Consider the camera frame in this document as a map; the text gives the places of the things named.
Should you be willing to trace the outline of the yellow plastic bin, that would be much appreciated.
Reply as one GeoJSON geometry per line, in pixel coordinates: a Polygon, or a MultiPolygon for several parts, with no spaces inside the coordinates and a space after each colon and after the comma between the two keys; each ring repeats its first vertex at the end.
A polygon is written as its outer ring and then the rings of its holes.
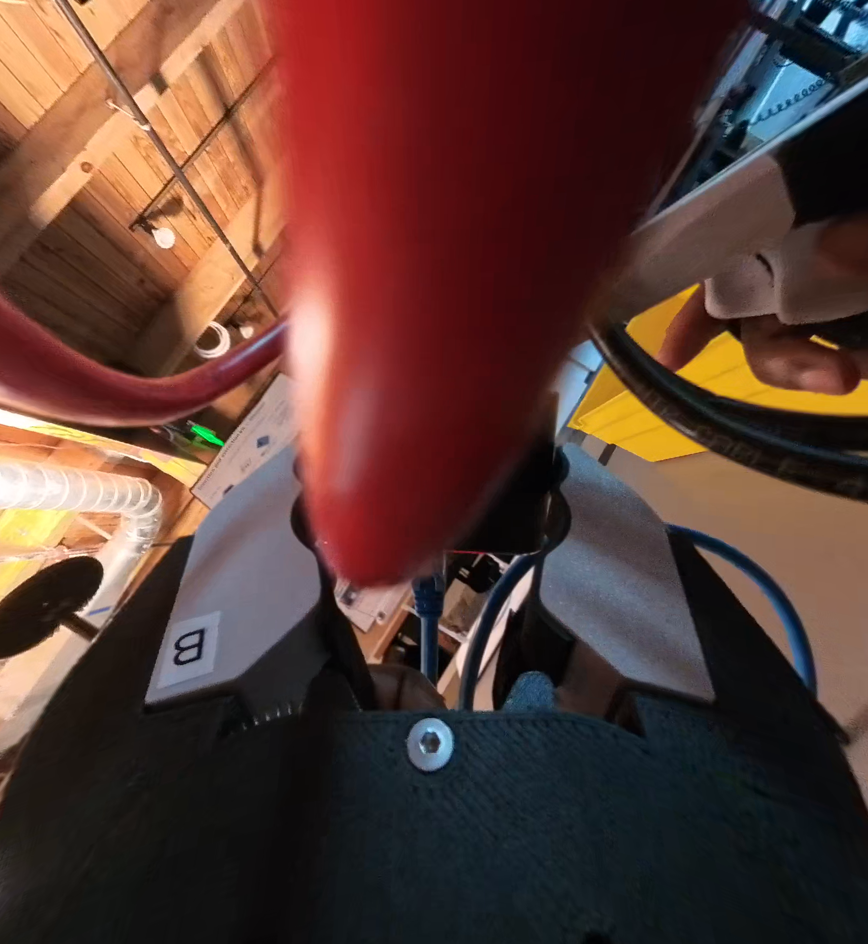
{"type": "MultiPolygon", "coordinates": [[[[692,286],[640,313],[629,323],[629,336],[647,353],[657,353],[668,325],[695,290],[692,286]]],[[[729,334],[711,341],[680,371],[680,376],[713,394],[758,407],[822,415],[868,416],[868,381],[860,383],[853,393],[843,396],[771,387],[754,377],[741,344],[729,334]]],[[[606,365],[597,372],[569,426],[652,463],[704,451],[702,446],[673,430],[644,407],[606,365]]]]}

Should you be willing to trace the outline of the silver air duct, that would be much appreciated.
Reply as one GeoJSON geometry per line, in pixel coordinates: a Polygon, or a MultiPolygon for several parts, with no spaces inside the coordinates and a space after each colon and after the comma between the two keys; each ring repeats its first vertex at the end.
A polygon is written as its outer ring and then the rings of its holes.
{"type": "Polygon", "coordinates": [[[103,513],[119,523],[96,553],[104,570],[94,606],[115,605],[163,520],[163,500],[144,478],[0,459],[0,510],[103,513]]]}

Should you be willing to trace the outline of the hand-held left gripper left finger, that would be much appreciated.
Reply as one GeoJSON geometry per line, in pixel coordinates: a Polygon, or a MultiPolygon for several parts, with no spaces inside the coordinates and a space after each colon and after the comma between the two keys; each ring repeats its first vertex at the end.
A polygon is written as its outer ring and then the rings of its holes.
{"type": "Polygon", "coordinates": [[[192,540],[147,706],[219,695],[301,706],[347,619],[293,517],[301,494],[289,445],[215,505],[192,540]]]}

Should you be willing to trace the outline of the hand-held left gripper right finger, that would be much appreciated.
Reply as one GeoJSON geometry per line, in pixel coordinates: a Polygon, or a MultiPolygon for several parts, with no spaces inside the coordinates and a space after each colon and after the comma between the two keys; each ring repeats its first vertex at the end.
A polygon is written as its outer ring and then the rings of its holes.
{"type": "Polygon", "coordinates": [[[636,686],[715,699],[664,522],[590,454],[567,444],[559,487],[570,524],[546,556],[546,611],[636,686]]]}

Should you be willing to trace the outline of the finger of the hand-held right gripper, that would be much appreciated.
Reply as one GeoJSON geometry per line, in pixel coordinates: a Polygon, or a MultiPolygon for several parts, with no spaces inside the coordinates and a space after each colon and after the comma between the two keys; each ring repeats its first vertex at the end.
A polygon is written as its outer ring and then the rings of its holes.
{"type": "Polygon", "coordinates": [[[742,161],[642,224],[609,284],[609,318],[630,319],[777,244],[794,206],[770,152],[742,161]]]}

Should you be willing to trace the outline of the person's right hand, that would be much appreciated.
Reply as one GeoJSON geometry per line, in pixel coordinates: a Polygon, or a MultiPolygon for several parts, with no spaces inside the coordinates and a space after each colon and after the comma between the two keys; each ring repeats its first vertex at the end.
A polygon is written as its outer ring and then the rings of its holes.
{"type": "Polygon", "coordinates": [[[657,361],[679,371],[719,334],[737,330],[762,383],[846,395],[868,381],[868,348],[829,348],[815,327],[868,311],[868,213],[792,230],[776,247],[709,278],[668,326],[657,361]]]}

